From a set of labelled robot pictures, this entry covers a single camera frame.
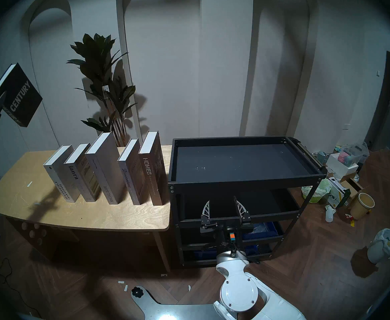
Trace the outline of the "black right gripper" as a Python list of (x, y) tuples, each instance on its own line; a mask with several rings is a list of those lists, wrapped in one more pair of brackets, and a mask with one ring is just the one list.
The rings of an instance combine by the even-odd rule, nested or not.
[(201, 250), (237, 250), (242, 247), (242, 235), (252, 233), (251, 218), (244, 205), (233, 196), (236, 211), (241, 224), (249, 225), (223, 225), (218, 223), (210, 224), (210, 201), (207, 201), (201, 213), (201, 224), (209, 224), (200, 228), (202, 237), (213, 237), (213, 242), (209, 242), (201, 247)]

